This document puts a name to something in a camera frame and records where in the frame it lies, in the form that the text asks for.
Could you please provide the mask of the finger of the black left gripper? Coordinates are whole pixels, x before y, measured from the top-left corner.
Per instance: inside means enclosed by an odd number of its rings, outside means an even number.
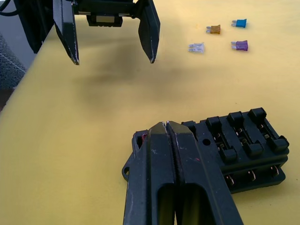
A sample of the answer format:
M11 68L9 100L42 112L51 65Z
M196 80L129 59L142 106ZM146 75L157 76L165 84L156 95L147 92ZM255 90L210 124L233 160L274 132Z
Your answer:
M137 5L137 18L140 19L138 34L141 46L150 63L154 63L160 37L158 13L153 0L139 0Z
M72 2L68 0L53 0L52 3L53 20L57 35L69 58L75 65L79 65L78 42Z

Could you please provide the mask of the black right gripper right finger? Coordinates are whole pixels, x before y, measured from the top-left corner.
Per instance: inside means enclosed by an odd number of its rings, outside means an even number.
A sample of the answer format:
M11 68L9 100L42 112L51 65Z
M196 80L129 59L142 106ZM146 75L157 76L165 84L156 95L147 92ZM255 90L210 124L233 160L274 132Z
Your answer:
M179 225L241 225L243 223L209 137L174 121L167 122L177 178L176 221Z

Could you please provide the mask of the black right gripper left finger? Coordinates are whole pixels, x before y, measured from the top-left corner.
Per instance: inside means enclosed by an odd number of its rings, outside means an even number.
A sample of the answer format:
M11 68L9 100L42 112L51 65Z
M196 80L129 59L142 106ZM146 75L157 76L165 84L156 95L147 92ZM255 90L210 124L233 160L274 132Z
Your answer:
M165 123L134 133L132 149L122 168L127 181L123 224L173 225L176 178Z

